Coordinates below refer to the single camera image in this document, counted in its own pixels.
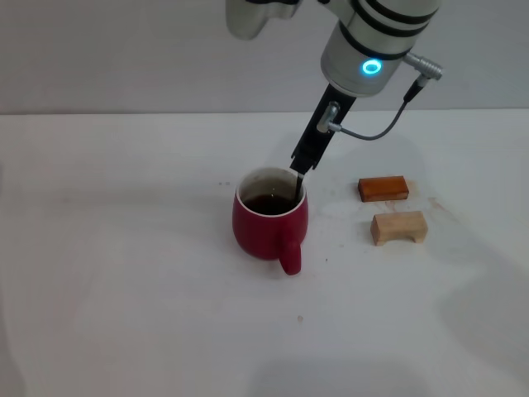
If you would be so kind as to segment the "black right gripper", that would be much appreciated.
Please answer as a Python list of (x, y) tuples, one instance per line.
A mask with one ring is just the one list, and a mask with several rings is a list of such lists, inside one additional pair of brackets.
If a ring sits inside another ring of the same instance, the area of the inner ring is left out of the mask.
[(315, 169), (329, 145), (334, 132), (320, 132), (317, 124), (321, 121), (324, 112), (331, 102), (338, 104), (339, 111), (334, 119), (335, 123), (341, 124), (350, 108), (355, 102), (355, 97), (346, 95), (330, 84), (322, 95), (305, 131), (292, 154), (290, 168), (300, 175), (305, 175), (310, 169)]

